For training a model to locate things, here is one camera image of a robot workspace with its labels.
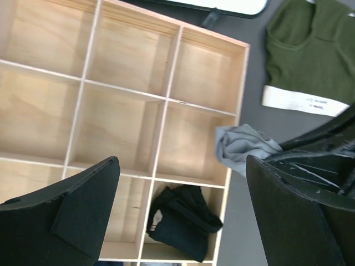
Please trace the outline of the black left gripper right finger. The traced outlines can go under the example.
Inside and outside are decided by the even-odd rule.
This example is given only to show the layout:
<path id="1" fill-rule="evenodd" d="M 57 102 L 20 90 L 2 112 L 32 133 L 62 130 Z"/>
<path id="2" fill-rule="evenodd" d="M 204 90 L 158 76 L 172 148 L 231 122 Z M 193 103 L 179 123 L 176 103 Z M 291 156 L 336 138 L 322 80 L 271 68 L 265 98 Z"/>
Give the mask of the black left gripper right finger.
<path id="1" fill-rule="evenodd" d="M 354 265 L 354 199 L 254 156 L 246 178 L 268 265 Z"/>

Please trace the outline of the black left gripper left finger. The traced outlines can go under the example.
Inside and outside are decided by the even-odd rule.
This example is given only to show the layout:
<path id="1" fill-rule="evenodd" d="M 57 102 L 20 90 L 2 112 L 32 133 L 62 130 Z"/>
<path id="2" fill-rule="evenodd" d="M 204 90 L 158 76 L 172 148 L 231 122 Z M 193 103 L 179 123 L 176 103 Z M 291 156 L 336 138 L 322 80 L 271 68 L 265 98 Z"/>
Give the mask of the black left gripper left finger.
<path id="1" fill-rule="evenodd" d="M 97 262 L 119 176 L 119 160 L 112 156 L 1 203 L 1 265 Z"/>

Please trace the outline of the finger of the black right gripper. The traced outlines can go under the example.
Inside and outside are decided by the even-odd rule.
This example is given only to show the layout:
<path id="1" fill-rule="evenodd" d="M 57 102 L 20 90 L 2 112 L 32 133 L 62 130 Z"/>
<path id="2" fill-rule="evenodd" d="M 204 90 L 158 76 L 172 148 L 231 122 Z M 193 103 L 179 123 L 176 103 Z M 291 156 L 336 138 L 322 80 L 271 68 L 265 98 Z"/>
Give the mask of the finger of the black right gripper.
<path id="1" fill-rule="evenodd" d="M 324 137 L 266 160 L 272 166 L 335 194 L 354 196 L 354 133 Z"/>
<path id="2" fill-rule="evenodd" d="M 327 123 L 299 137 L 281 143 L 281 148 L 284 151 L 295 149 L 344 131 L 346 128 L 354 124 L 354 109 L 355 105 L 352 104 L 344 112 L 334 117 Z"/>

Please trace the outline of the green sports bra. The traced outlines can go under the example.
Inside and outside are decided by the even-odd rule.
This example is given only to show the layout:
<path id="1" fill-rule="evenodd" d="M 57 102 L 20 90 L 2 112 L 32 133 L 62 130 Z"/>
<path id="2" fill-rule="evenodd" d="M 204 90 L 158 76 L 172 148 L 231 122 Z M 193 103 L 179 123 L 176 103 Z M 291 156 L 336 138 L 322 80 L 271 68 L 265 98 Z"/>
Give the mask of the green sports bra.
<path id="1" fill-rule="evenodd" d="M 266 28 L 263 106 L 335 117 L 354 103 L 354 9 L 284 1 Z"/>

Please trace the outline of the light grey underwear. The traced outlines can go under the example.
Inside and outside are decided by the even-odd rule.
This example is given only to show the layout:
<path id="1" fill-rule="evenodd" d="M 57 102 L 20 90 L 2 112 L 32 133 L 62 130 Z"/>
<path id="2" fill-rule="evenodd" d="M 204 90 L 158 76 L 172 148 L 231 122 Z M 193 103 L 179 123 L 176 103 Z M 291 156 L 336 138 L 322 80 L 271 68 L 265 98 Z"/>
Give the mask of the light grey underwear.
<path id="1" fill-rule="evenodd" d="M 249 155 L 266 159 L 282 152 L 273 139 L 254 130 L 250 125 L 217 127 L 214 154 L 217 161 L 246 177 L 246 160 Z"/>

